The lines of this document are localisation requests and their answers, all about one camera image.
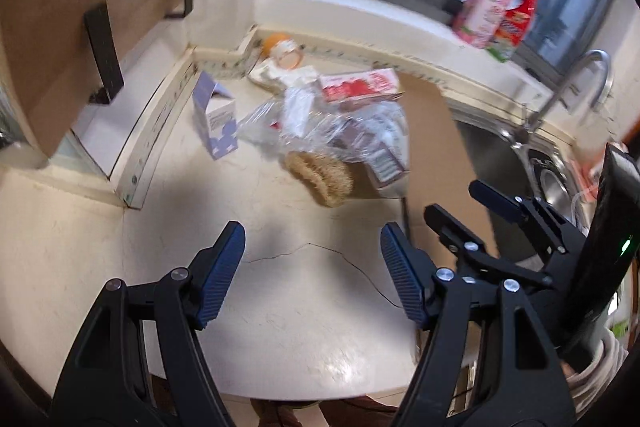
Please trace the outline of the tan loofah scrubber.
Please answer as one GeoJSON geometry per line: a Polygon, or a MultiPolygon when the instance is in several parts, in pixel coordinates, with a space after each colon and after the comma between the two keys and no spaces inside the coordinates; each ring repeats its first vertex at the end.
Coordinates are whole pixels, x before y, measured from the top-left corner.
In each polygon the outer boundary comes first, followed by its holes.
{"type": "Polygon", "coordinates": [[[346,202],[354,189],[354,180],[343,161],[307,152],[290,152],[284,165],[296,179],[302,181],[321,205],[335,208],[346,202]]]}

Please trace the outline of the large white brown milk carton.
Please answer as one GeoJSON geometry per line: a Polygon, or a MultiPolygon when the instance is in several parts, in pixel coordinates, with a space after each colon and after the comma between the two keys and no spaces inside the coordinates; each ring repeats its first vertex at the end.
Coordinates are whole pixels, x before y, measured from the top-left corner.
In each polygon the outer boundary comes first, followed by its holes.
{"type": "Polygon", "coordinates": [[[370,187],[381,198],[407,193],[409,135],[403,113],[352,117],[334,140],[353,164],[363,168],[370,187]]]}

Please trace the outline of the small purple white carton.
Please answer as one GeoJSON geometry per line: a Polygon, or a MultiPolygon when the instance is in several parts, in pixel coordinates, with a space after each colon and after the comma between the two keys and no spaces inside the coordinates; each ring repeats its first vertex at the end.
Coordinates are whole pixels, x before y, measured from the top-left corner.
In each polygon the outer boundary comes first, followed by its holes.
{"type": "Polygon", "coordinates": [[[206,150],[215,160],[238,148],[235,98],[208,72],[201,72],[192,92],[198,132],[206,150]]]}

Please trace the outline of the clear plastic wrap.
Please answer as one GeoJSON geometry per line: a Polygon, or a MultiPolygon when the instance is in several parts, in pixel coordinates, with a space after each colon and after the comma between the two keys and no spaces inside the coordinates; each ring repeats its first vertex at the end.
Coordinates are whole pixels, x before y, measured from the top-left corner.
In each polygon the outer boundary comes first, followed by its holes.
{"type": "Polygon", "coordinates": [[[272,155],[304,152],[345,162],[363,162],[384,145],[409,165],[408,124],[395,101],[329,104],[310,89],[291,88],[244,117],[238,135],[272,155]]]}

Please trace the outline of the pink strawberry milk carton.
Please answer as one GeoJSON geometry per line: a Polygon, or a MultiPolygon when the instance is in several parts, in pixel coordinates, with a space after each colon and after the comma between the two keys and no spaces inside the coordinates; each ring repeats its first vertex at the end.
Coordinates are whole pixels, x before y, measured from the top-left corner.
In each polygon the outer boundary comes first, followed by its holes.
{"type": "Polygon", "coordinates": [[[342,103],[377,98],[398,98],[401,84],[392,68],[371,69],[365,72],[320,75],[321,94],[328,103],[342,103]]]}

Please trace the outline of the chrome kitchen faucet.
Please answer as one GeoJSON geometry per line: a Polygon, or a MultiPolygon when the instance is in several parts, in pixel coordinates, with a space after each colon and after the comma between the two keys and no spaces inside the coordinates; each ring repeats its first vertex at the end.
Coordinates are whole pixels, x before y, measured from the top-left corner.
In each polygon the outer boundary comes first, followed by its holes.
{"type": "Polygon", "coordinates": [[[558,87],[537,112],[526,116],[518,127],[511,130],[506,127],[501,128],[500,134],[511,146],[524,146],[532,139],[555,106],[563,105],[567,112],[571,112],[589,92],[592,92],[588,107],[591,112],[599,112],[612,91],[613,83],[610,54],[601,49],[588,50],[570,66],[570,70],[560,81],[558,87]],[[579,87],[578,80],[584,77],[585,71],[590,68],[593,68],[593,80],[588,83],[587,87],[579,87]]]}

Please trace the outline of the brown cardboard sheet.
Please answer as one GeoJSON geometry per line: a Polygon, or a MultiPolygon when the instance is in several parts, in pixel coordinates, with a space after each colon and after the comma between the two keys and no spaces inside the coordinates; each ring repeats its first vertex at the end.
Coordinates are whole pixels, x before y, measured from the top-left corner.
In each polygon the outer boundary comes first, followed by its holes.
{"type": "Polygon", "coordinates": [[[406,223],[412,245],[426,251],[439,267],[454,269],[457,257],[439,243],[424,221],[424,209],[437,204],[498,254],[489,213],[469,194],[476,179],[446,98],[436,84],[401,72],[398,75],[409,137],[406,223]]]}

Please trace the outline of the stainless steel sink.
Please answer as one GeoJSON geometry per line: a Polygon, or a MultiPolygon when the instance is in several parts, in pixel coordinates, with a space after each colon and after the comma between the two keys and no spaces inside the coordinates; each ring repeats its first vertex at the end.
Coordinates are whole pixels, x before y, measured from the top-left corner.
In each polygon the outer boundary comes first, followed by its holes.
{"type": "Polygon", "coordinates": [[[538,138],[512,143],[510,127],[490,118],[458,114],[454,121],[477,179],[511,198],[541,198],[585,231],[584,213],[573,202],[576,183],[554,145],[538,138]]]}

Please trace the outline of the pink soap pump bottle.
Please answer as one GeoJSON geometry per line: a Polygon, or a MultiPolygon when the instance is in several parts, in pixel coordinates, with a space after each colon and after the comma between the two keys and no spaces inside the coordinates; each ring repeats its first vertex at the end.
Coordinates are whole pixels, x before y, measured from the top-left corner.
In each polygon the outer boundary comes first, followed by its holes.
{"type": "Polygon", "coordinates": [[[490,41],[511,0],[465,0],[452,30],[464,42],[484,49],[490,41]]]}

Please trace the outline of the red spray bottle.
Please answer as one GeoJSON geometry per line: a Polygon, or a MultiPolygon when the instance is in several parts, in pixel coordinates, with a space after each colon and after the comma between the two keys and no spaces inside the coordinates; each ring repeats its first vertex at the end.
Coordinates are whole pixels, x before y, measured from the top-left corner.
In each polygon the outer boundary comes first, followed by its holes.
{"type": "Polygon", "coordinates": [[[506,11],[504,17],[488,43],[487,52],[500,63],[510,60],[526,37],[533,23],[538,0],[522,0],[515,8],[506,11]]]}

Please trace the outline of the orange capped small jar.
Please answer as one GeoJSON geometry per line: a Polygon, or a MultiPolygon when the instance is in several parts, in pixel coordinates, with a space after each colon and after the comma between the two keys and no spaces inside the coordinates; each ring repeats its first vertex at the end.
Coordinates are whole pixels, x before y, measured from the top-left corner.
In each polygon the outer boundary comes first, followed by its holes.
{"type": "Polygon", "coordinates": [[[262,55],[282,69],[297,68],[303,62],[302,48],[287,34],[272,34],[262,42],[262,55]]]}

